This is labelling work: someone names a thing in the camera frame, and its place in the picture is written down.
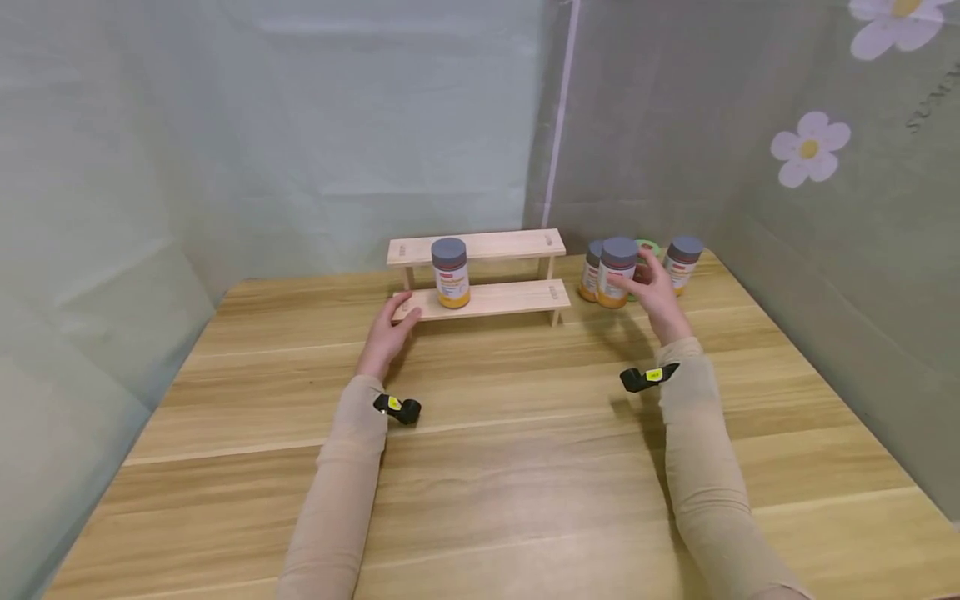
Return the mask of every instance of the gray fabric backdrop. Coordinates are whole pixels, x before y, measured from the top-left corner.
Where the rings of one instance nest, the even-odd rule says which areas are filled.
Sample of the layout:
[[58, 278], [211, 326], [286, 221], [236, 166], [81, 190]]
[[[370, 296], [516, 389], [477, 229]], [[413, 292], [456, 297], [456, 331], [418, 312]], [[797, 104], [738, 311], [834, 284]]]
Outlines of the gray fabric backdrop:
[[[946, 23], [926, 45], [859, 60], [868, 21], [847, 2], [585, 0], [546, 222], [574, 251], [702, 236], [956, 522], [960, 3], [933, 4]], [[573, 7], [554, 29], [528, 228], [544, 215]], [[811, 111], [852, 135], [832, 177], [789, 188], [771, 142]]]

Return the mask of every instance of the wrist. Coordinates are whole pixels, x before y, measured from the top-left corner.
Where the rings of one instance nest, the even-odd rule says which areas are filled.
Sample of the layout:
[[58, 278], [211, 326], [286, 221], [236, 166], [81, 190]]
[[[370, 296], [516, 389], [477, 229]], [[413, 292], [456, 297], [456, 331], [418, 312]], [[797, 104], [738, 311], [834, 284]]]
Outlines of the wrist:
[[653, 328], [654, 333], [657, 334], [661, 347], [673, 344], [677, 340], [693, 336], [693, 327], [690, 326], [690, 321], [686, 319], [686, 315], [683, 312], [678, 312], [676, 315], [658, 318], [656, 320], [651, 319], [650, 326]]
[[387, 375], [387, 370], [389, 368], [390, 361], [378, 356], [361, 354], [360, 360], [357, 361], [357, 368], [356, 371], [354, 371], [354, 374], [369, 375], [370, 377], [383, 382], [383, 378]]

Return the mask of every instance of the white flower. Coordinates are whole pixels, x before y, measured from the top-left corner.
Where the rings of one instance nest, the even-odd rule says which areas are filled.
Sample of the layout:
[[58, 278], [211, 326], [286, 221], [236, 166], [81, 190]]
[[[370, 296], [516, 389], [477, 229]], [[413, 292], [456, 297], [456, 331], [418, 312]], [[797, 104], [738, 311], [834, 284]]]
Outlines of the white flower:
[[850, 53], [873, 60], [897, 45], [903, 52], [920, 48], [940, 31], [940, 6], [953, 0], [850, 0], [850, 13], [871, 21], [853, 38]]
[[840, 150], [850, 141], [850, 128], [844, 123], [830, 124], [822, 112], [808, 112], [797, 125], [797, 132], [780, 132], [770, 144], [770, 153], [786, 160], [780, 168], [780, 183], [797, 187], [807, 177], [823, 181], [837, 170]]

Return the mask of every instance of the wooden table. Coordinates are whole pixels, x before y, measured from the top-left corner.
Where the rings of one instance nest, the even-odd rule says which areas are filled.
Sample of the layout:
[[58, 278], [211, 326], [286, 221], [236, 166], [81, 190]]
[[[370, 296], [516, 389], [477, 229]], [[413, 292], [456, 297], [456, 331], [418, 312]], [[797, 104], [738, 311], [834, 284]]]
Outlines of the wooden table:
[[[704, 598], [674, 528], [635, 304], [421, 324], [356, 598]], [[476, 265], [474, 280], [533, 261]], [[273, 597], [314, 459], [396, 274], [259, 280], [224, 299], [48, 597]], [[756, 518], [821, 598], [960, 591], [960, 537], [713, 256], [682, 298], [716, 366]]]

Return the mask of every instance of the wooden shelf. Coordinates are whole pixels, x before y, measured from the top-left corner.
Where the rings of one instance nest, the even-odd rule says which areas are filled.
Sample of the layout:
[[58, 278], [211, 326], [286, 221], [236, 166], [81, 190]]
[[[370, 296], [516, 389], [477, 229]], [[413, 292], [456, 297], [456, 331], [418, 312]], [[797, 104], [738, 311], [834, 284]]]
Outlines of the wooden shelf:
[[414, 295], [394, 313], [400, 321], [416, 307], [423, 311], [422, 321], [506, 315], [552, 310], [554, 324], [560, 309], [570, 305], [562, 279], [535, 279], [510, 283], [488, 283], [470, 286], [470, 302], [463, 308], [446, 308], [437, 300], [437, 290], [415, 290]]
[[433, 280], [429, 289], [414, 290], [414, 295], [394, 313], [394, 321], [400, 321], [416, 307], [423, 311], [424, 321], [462, 319], [485, 315], [508, 315], [553, 311], [551, 323], [560, 321], [560, 309], [570, 305], [564, 283], [553, 278], [554, 260], [566, 254], [564, 240], [556, 229], [526, 229], [523, 231], [496, 231], [492, 233], [466, 233], [464, 235], [435, 235], [410, 237], [390, 241], [387, 250], [387, 266], [399, 269], [404, 289], [414, 287], [414, 267], [431, 264], [430, 247], [443, 237], [456, 237], [467, 245], [467, 261], [511, 258], [539, 258], [540, 279], [489, 283], [470, 286], [470, 302], [463, 308], [446, 308], [437, 300]]
[[467, 257], [474, 260], [545, 258], [566, 254], [564, 240], [556, 229], [526, 229], [464, 235], [410, 237], [390, 241], [387, 266], [418, 267], [430, 264], [430, 246], [442, 237], [457, 237], [467, 245]]

